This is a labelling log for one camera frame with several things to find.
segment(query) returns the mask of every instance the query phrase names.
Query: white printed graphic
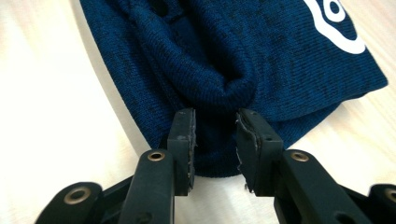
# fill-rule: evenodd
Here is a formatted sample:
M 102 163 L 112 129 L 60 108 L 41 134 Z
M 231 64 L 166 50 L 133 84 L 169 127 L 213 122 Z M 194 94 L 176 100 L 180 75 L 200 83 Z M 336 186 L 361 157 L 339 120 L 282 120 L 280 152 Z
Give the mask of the white printed graphic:
M 314 17 L 314 23 L 317 30 L 327 38 L 329 38 L 334 45 L 338 48 L 352 54 L 363 53 L 366 49 L 363 40 L 357 36 L 355 40 L 350 40 L 345 38 L 337 29 L 331 26 L 323 19 L 322 12 L 317 3 L 317 0 L 304 0 L 311 10 L 312 16 Z M 339 10 L 334 13 L 330 8 L 330 4 L 335 3 Z M 323 0 L 324 14 L 326 17 L 333 22 L 343 21 L 346 17 L 346 12 L 344 11 L 338 0 Z

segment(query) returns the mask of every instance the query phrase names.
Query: blue knit fabric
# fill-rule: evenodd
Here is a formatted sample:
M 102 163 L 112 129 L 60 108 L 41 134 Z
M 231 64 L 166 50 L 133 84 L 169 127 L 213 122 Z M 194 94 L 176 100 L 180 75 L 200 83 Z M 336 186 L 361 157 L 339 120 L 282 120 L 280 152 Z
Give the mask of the blue knit fabric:
M 151 147 L 168 134 L 176 111 L 196 109 L 198 175 L 239 174 L 234 122 L 240 107 L 259 112 L 289 147 L 343 101 L 387 85 L 336 0 L 81 5 Z

